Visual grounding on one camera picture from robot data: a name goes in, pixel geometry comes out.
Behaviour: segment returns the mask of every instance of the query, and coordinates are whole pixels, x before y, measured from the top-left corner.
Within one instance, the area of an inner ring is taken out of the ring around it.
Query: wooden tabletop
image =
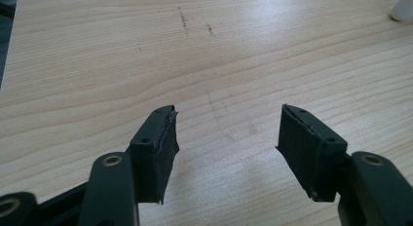
[[[143,225],[340,225],[278,143],[283,103],[413,183],[413,25],[397,0],[19,0],[0,94],[0,195],[40,203],[175,104],[163,206]]]

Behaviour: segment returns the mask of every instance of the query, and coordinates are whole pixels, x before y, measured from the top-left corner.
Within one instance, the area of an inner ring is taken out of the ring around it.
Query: wooden table
[[[340,225],[278,143],[283,103],[413,183],[413,25],[397,0],[19,0],[0,94],[0,195],[38,201],[124,151],[160,106],[181,151],[143,225]]]

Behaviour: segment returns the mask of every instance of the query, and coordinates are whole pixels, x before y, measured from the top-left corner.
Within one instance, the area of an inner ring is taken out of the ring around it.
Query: white cylindrical object
[[[392,18],[396,20],[413,20],[413,0],[398,0],[392,9]]]

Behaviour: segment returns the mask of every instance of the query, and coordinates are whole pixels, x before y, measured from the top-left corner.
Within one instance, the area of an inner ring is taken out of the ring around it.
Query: light wood surface
[[[413,183],[413,25],[397,0],[19,0],[0,94],[0,195],[39,202],[179,111],[164,206],[143,225],[340,225],[278,143],[283,103]]]

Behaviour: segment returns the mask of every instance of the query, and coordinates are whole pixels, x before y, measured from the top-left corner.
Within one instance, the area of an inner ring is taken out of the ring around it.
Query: scratch on table
[[[186,30],[186,17],[182,13],[181,7],[178,7],[178,10],[179,10],[179,15],[181,16],[183,29],[185,29],[185,33],[188,36],[188,31]]]
[[[210,27],[209,24],[207,24],[206,26],[207,26],[207,31],[209,31],[210,36],[215,37],[215,34],[212,32],[212,27]]]

